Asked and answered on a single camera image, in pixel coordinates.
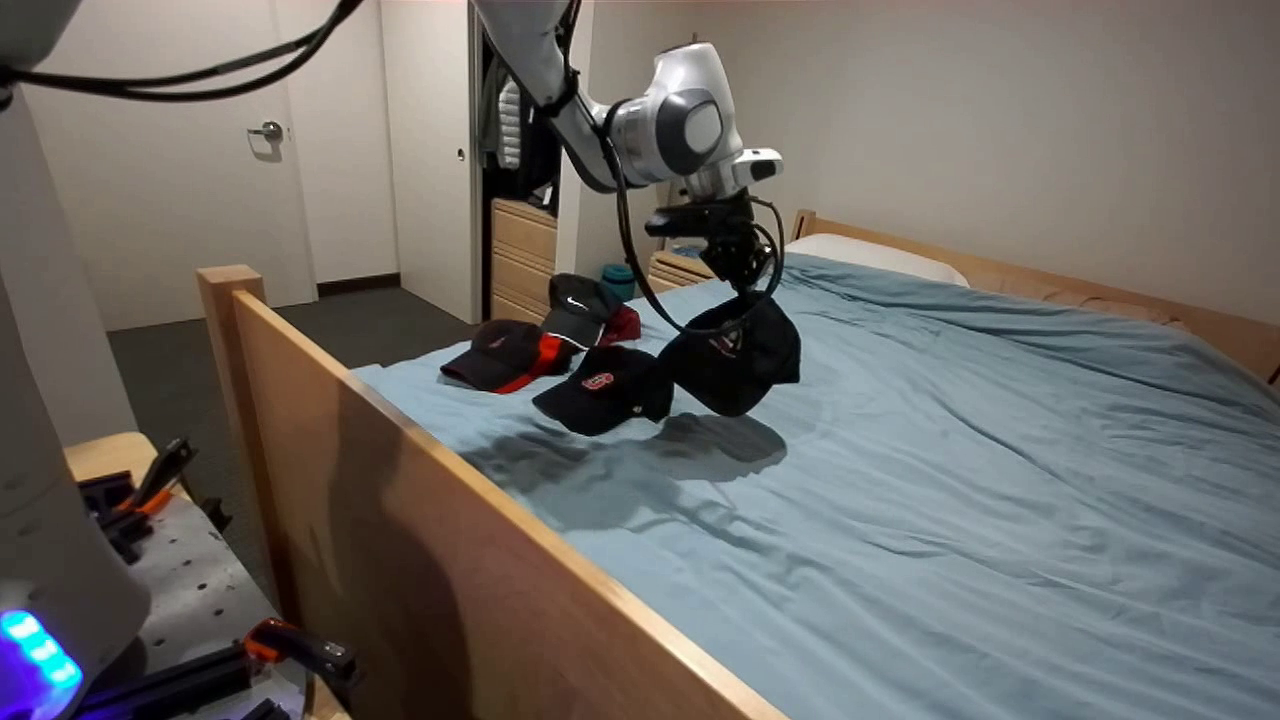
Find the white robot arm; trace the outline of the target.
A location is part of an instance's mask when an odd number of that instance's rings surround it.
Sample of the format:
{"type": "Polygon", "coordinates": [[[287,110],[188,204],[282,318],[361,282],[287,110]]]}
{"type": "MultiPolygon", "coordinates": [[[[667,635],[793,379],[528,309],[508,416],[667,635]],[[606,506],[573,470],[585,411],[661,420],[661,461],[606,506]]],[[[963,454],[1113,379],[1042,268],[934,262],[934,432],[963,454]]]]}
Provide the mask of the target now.
{"type": "MultiPolygon", "coordinates": [[[[459,700],[676,720],[767,720],[770,706],[592,569],[453,450],[371,397],[247,294],[206,276],[221,362],[247,408],[247,450],[270,494],[357,479],[350,510],[311,510],[282,539],[339,529],[393,553],[364,586],[364,656],[398,700],[459,700]]],[[[153,608],[72,490],[62,450],[103,425],[95,372],[53,370],[5,330],[5,720],[68,720],[153,608]]]]}

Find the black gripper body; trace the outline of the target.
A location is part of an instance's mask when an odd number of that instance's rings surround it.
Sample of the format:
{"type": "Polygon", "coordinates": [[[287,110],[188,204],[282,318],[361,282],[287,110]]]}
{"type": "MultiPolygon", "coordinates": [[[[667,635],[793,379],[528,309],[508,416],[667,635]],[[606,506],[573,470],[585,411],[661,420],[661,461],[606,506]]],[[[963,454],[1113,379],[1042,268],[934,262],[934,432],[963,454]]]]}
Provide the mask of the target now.
{"type": "Polygon", "coordinates": [[[728,282],[735,294],[765,287],[770,294],[778,282],[778,239],[765,231],[752,218],[756,197],[735,192],[725,199],[689,199],[672,208],[654,208],[644,220],[649,235],[700,235],[700,262],[716,282],[728,282]]]}

